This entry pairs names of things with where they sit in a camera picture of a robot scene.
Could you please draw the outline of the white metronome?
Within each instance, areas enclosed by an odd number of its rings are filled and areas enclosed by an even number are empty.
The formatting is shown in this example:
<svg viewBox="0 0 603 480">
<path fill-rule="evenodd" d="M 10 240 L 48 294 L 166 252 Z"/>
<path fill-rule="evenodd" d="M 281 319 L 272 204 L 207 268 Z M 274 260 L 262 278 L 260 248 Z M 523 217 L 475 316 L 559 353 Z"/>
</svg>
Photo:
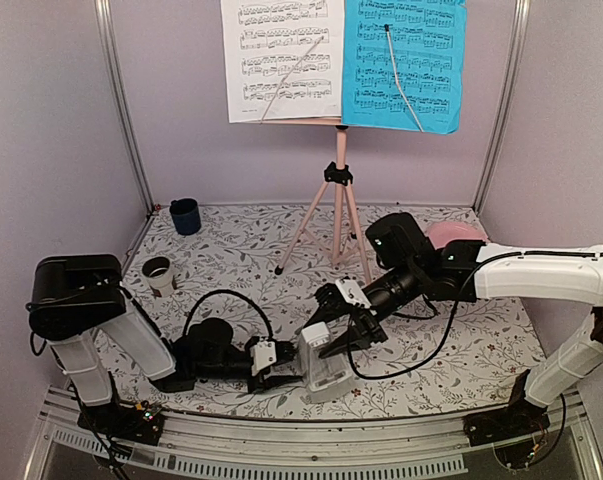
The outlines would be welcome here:
<svg viewBox="0 0 603 480">
<path fill-rule="evenodd" d="M 321 358 L 333 336 L 324 322 L 303 328 L 298 338 L 300 371 L 312 404 L 335 401 L 354 389 L 355 379 L 344 355 Z"/>
</svg>

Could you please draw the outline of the pink music stand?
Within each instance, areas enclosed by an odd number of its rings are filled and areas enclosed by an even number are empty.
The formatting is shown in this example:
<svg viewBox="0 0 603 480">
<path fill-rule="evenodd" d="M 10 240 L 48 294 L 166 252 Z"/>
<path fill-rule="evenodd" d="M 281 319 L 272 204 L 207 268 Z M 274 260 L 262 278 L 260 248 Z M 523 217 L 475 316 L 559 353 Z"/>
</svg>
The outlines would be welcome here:
<svg viewBox="0 0 603 480">
<path fill-rule="evenodd" d="M 334 220 L 333 239 L 324 253 L 333 265 L 343 263 L 349 257 L 364 259 L 366 256 L 363 244 L 361 223 L 359 220 L 353 189 L 353 177 L 346 162 L 347 132 L 352 127 L 337 118 L 312 118 L 297 120 L 277 120 L 251 124 L 309 124 L 331 125 L 336 131 L 337 156 L 325 169 L 321 184 L 323 190 L 333 190 Z"/>
</svg>

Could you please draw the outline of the sheet music paper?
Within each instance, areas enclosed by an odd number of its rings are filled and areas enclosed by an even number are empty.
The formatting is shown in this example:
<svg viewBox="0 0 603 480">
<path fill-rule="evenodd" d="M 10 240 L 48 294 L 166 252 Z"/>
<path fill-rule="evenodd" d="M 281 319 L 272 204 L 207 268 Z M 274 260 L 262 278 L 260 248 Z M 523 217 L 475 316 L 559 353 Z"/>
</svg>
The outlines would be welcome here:
<svg viewBox="0 0 603 480">
<path fill-rule="evenodd" d="M 345 3 L 222 1 L 231 123 L 341 115 Z"/>
</svg>

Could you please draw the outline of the blue cloth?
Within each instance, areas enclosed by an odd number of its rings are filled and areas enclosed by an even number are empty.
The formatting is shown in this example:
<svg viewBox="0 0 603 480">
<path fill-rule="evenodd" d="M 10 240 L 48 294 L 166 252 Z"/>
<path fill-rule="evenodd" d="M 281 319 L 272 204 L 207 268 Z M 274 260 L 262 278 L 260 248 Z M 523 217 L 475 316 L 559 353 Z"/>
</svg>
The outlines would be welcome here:
<svg viewBox="0 0 603 480">
<path fill-rule="evenodd" d="M 438 135 L 460 123 L 464 1 L 347 1 L 342 122 Z"/>
</svg>

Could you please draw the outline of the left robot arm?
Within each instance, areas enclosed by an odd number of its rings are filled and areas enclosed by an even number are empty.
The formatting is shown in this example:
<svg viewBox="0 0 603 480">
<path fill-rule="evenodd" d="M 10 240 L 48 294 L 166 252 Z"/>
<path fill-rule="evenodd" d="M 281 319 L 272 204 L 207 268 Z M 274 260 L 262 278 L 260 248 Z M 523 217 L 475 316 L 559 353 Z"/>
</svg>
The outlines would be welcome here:
<svg viewBox="0 0 603 480">
<path fill-rule="evenodd" d="M 251 337 L 239 349 L 232 343 L 232 326 L 210 317 L 188 321 L 182 336 L 169 341 L 122 279 L 121 264 L 111 254 L 47 257 L 36 266 L 26 306 L 31 332 L 50 345 L 79 399 L 107 433 L 122 433 L 130 415 L 117 402 L 95 331 L 110 337 L 162 393 L 190 392 L 199 380 L 242 381 L 251 394 L 301 381 L 299 375 L 275 373 L 292 363 L 297 351 L 272 331 Z"/>
</svg>

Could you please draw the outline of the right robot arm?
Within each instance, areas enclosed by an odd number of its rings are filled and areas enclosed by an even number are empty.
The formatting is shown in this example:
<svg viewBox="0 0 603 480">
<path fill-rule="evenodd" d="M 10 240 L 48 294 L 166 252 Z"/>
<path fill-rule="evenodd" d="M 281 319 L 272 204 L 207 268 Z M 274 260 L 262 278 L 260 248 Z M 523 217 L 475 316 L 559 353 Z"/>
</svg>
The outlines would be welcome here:
<svg viewBox="0 0 603 480">
<path fill-rule="evenodd" d="M 381 321 L 418 296 L 454 305 L 520 297 L 591 306 L 582 326 L 557 351 L 516 378 L 497 421 L 508 436 L 520 435 L 564 390 L 603 363 L 603 245 L 552 251 L 455 239 L 437 248 L 407 212 L 380 218 L 365 235 L 385 273 L 365 287 L 344 279 L 316 291 L 318 308 L 309 325 L 342 316 L 350 320 L 321 357 L 386 341 Z"/>
</svg>

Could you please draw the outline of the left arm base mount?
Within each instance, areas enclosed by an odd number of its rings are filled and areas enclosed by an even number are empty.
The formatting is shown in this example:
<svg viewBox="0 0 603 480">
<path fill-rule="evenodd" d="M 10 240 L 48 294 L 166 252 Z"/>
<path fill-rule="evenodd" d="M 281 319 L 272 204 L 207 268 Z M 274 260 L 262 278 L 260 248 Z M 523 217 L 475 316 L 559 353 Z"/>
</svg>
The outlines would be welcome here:
<svg viewBox="0 0 603 480">
<path fill-rule="evenodd" d="M 81 405 L 78 426 L 109 438 L 157 446 L 165 418 L 159 407 L 147 402 L 125 406 L 110 402 L 100 406 Z"/>
</svg>

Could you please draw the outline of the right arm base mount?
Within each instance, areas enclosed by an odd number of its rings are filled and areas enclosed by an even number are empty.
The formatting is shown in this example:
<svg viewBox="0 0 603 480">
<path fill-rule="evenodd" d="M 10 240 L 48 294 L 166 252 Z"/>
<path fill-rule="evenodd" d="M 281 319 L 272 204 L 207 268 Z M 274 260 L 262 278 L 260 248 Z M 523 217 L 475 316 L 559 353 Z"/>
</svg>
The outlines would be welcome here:
<svg viewBox="0 0 603 480">
<path fill-rule="evenodd" d="M 520 442 L 493 449 L 499 464 L 511 471 L 527 469 L 543 458 L 541 451 L 547 446 L 549 426 L 547 408 L 527 404 L 505 406 L 463 418 L 463 431 L 471 446 L 524 437 Z"/>
</svg>

